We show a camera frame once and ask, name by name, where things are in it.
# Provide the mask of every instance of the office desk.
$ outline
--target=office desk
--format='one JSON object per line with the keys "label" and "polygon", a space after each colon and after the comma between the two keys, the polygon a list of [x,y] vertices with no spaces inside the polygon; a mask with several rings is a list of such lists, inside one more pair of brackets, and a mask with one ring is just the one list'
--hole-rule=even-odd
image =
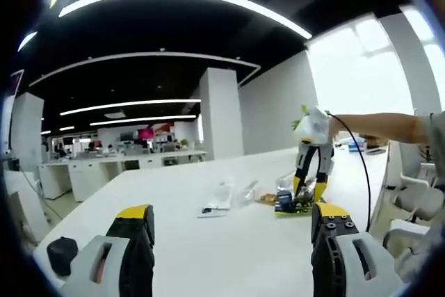
{"label": "office desk", "polygon": [[[154,296],[311,296],[311,218],[278,218],[273,207],[232,207],[225,217],[197,218],[213,186],[235,180],[236,190],[258,180],[275,192],[275,181],[295,168],[297,149],[171,168],[122,173],[78,206],[37,247],[34,258],[60,287],[47,259],[47,245],[66,236],[84,247],[105,234],[116,214],[130,206],[154,206],[156,245]],[[365,156],[373,204],[387,155]],[[325,198],[348,210],[363,231],[367,217],[366,178],[358,153],[336,149]]]}
{"label": "office desk", "polygon": [[136,156],[109,156],[93,159],[50,161],[39,165],[43,194],[54,200],[72,189],[77,202],[93,193],[125,170],[125,162],[135,161],[140,169],[163,167],[163,160],[176,156],[205,155],[202,150],[184,150]]}

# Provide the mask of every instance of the black ceiling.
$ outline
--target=black ceiling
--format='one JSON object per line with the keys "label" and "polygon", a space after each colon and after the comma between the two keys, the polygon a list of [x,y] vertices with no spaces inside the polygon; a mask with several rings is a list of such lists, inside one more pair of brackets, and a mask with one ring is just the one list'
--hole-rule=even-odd
{"label": "black ceiling", "polygon": [[[148,99],[189,98],[207,67],[236,70],[244,79],[252,67],[222,61],[171,56],[146,56],[89,63],[59,72],[29,86],[61,67],[116,54],[166,51],[206,54],[235,59],[267,69],[302,51],[305,40],[275,22],[244,8],[216,0],[109,0],[81,8],[62,18],[61,8],[76,0],[58,0],[36,19],[38,31],[13,61],[24,68],[21,92],[44,99],[42,130],[57,134],[74,125],[90,130],[90,122],[106,120],[106,110],[59,116],[71,109]],[[251,0],[268,7],[270,0]],[[289,19],[318,35],[359,15],[397,11],[407,0],[314,0]],[[234,37],[253,20],[263,29],[245,42]],[[184,105],[124,108],[128,118],[178,115]],[[190,113],[199,113],[196,106]]]}

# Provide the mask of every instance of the white pillar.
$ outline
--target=white pillar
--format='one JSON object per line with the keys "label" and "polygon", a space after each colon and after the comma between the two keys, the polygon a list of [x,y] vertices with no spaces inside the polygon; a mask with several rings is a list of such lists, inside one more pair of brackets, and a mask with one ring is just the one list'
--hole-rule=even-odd
{"label": "white pillar", "polygon": [[410,23],[399,13],[380,19],[405,72],[417,115],[440,113],[439,91],[425,50]]}
{"label": "white pillar", "polygon": [[243,156],[236,72],[209,67],[200,80],[200,96],[207,156],[210,159]]}
{"label": "white pillar", "polygon": [[42,162],[43,100],[30,93],[20,95],[14,102],[11,122],[11,148],[25,172],[38,176]]}

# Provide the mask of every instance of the human arm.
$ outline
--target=human arm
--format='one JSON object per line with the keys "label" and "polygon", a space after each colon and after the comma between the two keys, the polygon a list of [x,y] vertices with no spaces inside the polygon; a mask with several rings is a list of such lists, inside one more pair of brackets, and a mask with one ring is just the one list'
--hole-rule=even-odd
{"label": "human arm", "polygon": [[[388,138],[404,143],[427,143],[428,132],[421,118],[399,113],[368,115],[336,115],[352,132]],[[330,118],[330,135],[335,137],[346,128],[335,118]]]}

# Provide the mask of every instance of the white column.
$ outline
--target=white column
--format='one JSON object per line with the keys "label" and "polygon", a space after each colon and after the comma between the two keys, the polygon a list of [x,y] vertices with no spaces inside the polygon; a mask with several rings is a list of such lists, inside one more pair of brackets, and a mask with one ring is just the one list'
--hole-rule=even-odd
{"label": "white column", "polygon": [[11,148],[25,172],[38,176],[37,165],[42,162],[43,100],[30,93],[20,95],[14,102],[11,122]]}
{"label": "white column", "polygon": [[405,72],[412,105],[418,109],[417,115],[440,113],[442,106],[434,74],[410,23],[402,13],[383,17],[380,22],[392,41]]}
{"label": "white column", "polygon": [[210,159],[243,156],[236,72],[209,67],[200,80],[200,96],[207,156]]}

